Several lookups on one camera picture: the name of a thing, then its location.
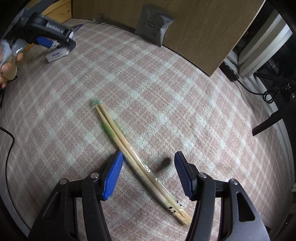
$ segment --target pink and white plaid fabric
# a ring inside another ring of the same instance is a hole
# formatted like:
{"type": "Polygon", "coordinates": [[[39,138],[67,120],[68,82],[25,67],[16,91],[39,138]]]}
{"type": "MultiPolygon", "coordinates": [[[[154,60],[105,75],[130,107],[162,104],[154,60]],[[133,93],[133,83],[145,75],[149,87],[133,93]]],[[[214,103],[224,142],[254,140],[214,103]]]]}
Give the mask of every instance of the pink and white plaid fabric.
{"type": "MultiPolygon", "coordinates": [[[[116,150],[89,105],[97,96],[189,214],[195,203],[184,195],[169,161],[179,150],[214,179],[236,178],[265,224],[275,228],[289,209],[290,171],[274,128],[252,137],[252,127],[267,118],[262,103],[241,93],[219,69],[207,77],[178,54],[137,35],[88,20],[67,22],[79,23],[84,26],[68,56],[49,64],[46,49],[32,47],[0,110],[0,125],[16,138],[9,185],[29,226],[61,178],[86,177],[116,150]]],[[[0,137],[4,187],[11,140],[2,132],[0,137]]],[[[127,163],[113,196],[102,205],[114,241],[184,240],[189,228],[165,210],[127,163]]],[[[217,200],[212,240],[218,235],[219,208],[217,200]]]]}

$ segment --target chopsticks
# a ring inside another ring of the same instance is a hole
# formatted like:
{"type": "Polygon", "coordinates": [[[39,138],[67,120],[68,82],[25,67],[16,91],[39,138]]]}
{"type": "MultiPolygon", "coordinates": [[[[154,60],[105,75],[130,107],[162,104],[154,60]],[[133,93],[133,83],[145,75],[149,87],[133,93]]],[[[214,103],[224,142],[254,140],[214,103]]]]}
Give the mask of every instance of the chopsticks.
{"type": "Polygon", "coordinates": [[[136,154],[133,147],[128,143],[119,127],[114,123],[108,111],[97,100],[94,101],[94,109],[97,112],[103,127],[109,134],[110,138],[117,145],[118,149],[123,153],[125,159],[148,187],[148,189],[155,195],[155,197],[183,224],[189,225],[191,217],[183,210],[175,198],[168,192],[163,184],[156,178],[151,170],[145,165],[139,156],[136,154]]]}

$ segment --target metal screw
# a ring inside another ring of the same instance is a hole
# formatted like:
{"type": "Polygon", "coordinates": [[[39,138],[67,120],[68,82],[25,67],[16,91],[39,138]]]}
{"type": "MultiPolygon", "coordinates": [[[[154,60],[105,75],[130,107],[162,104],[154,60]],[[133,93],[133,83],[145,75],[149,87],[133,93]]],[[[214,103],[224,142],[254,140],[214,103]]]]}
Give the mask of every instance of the metal screw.
{"type": "Polygon", "coordinates": [[[66,178],[63,178],[63,179],[61,179],[60,181],[59,181],[59,183],[61,184],[61,185],[65,185],[66,183],[67,183],[67,179],[66,178]]]}
{"type": "Polygon", "coordinates": [[[98,178],[99,175],[100,175],[99,173],[94,172],[94,173],[91,174],[91,178],[93,178],[93,179],[98,178]]]}
{"type": "Polygon", "coordinates": [[[234,184],[234,185],[237,185],[237,184],[238,184],[237,180],[235,180],[234,178],[233,178],[233,179],[230,179],[230,181],[231,181],[232,184],[234,184]]]}
{"type": "Polygon", "coordinates": [[[200,172],[198,174],[201,178],[207,178],[207,175],[204,172],[200,172]]]}

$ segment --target ribbed blue pad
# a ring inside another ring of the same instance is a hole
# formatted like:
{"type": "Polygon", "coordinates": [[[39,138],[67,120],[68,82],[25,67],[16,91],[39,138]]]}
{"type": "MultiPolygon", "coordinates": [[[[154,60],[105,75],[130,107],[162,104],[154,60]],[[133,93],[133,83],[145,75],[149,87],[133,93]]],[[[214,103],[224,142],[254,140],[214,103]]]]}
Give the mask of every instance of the ribbed blue pad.
{"type": "Polygon", "coordinates": [[[191,200],[194,196],[193,189],[192,189],[192,181],[190,179],[188,172],[186,171],[186,168],[180,156],[178,155],[178,152],[175,153],[174,163],[175,163],[175,167],[177,169],[177,173],[181,181],[184,193],[191,200]]]}
{"type": "Polygon", "coordinates": [[[123,155],[121,152],[118,153],[115,161],[105,179],[105,189],[102,194],[105,201],[112,195],[117,179],[119,177],[119,173],[121,171],[123,165],[123,155]]]}

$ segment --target gray pouch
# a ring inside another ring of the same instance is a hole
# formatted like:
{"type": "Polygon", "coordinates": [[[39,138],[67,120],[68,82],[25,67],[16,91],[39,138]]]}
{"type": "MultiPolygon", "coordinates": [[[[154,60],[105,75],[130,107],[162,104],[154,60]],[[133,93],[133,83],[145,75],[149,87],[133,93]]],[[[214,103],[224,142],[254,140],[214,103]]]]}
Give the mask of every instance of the gray pouch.
{"type": "Polygon", "coordinates": [[[159,9],[144,5],[135,34],[161,47],[163,36],[175,19],[159,9]]]}

